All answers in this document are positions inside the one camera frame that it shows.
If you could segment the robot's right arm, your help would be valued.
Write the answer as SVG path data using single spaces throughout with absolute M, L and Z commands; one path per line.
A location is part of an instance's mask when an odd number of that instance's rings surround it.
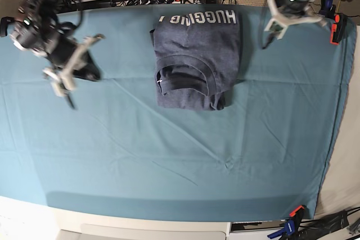
M 74 33 L 84 19 L 82 2 L 78 0 L 75 4 L 79 14 L 78 23 L 59 21 L 62 1 L 69 0 L 23 0 L 13 19 L 14 29 L 11 33 L 17 48 L 44 57 L 56 71 L 65 70 L 75 51 L 80 48 L 81 43 L 74 38 Z

